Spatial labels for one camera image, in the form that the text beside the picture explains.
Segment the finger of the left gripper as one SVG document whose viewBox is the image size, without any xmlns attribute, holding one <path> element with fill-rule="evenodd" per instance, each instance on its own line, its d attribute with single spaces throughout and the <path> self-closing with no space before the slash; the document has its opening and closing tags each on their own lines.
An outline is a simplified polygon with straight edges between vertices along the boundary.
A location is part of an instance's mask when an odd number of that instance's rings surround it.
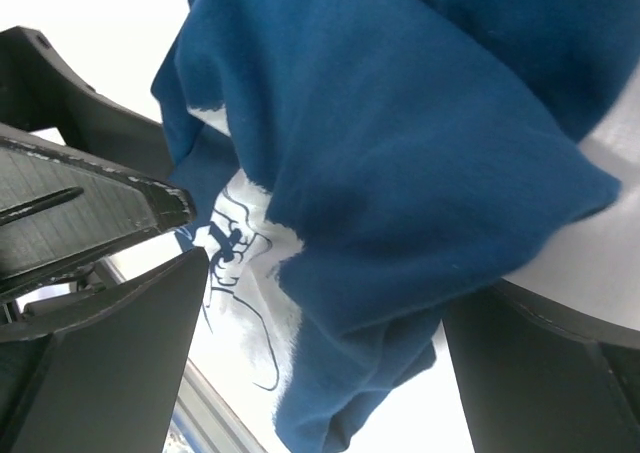
<svg viewBox="0 0 640 453">
<path fill-rule="evenodd" d="M 96 92 L 38 30 L 1 33 L 1 122 L 56 128 L 68 146 L 156 179 L 173 170 L 161 125 Z"/>
<path fill-rule="evenodd" d="M 184 190 L 1 127 L 1 298 L 10 301 L 194 220 Z"/>
</svg>

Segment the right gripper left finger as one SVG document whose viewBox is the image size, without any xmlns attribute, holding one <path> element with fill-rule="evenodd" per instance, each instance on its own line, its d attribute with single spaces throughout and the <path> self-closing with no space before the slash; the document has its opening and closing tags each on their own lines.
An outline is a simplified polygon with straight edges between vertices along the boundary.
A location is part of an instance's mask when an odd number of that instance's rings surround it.
<svg viewBox="0 0 640 453">
<path fill-rule="evenodd" d="M 3 325 L 2 451 L 162 451 L 207 276 L 194 248 Z"/>
</svg>

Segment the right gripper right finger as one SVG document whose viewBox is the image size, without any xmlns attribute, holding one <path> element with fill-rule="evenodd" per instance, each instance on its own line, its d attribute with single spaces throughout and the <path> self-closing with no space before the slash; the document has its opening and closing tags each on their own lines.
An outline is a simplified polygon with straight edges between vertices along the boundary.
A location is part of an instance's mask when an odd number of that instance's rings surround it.
<svg viewBox="0 0 640 453">
<path fill-rule="evenodd" d="M 444 329 L 475 451 L 638 451 L 638 331 L 507 281 Z"/>
</svg>

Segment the navy blue t-shirt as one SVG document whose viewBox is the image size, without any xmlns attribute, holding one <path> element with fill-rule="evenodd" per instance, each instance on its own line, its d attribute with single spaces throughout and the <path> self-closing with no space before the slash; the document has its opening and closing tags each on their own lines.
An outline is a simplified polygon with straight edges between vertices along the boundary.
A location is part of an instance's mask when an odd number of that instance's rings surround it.
<svg viewBox="0 0 640 453">
<path fill-rule="evenodd" d="M 578 143 L 639 0 L 188 0 L 152 85 L 203 313 L 291 452 L 342 452 L 454 299 L 619 197 Z"/>
</svg>

